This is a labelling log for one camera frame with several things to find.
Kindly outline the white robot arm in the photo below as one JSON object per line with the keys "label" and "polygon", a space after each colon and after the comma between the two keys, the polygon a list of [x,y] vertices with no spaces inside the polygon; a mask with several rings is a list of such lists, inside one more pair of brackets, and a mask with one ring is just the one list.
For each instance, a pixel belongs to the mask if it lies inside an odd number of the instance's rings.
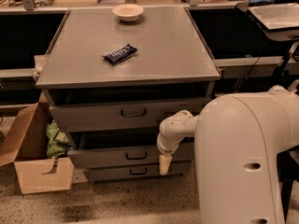
{"label": "white robot arm", "polygon": [[186,137],[194,139],[200,224],[285,224],[277,155],[299,144],[299,95],[269,91],[217,97],[194,116],[160,124],[160,174]]}

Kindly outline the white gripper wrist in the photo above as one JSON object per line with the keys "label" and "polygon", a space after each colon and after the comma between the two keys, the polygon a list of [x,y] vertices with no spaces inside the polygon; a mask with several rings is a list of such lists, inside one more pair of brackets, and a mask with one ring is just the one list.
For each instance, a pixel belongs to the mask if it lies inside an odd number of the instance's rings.
{"label": "white gripper wrist", "polygon": [[168,173],[172,161],[171,155],[176,152],[178,145],[179,137],[177,135],[158,134],[157,148],[161,153],[159,155],[160,175],[166,175]]}

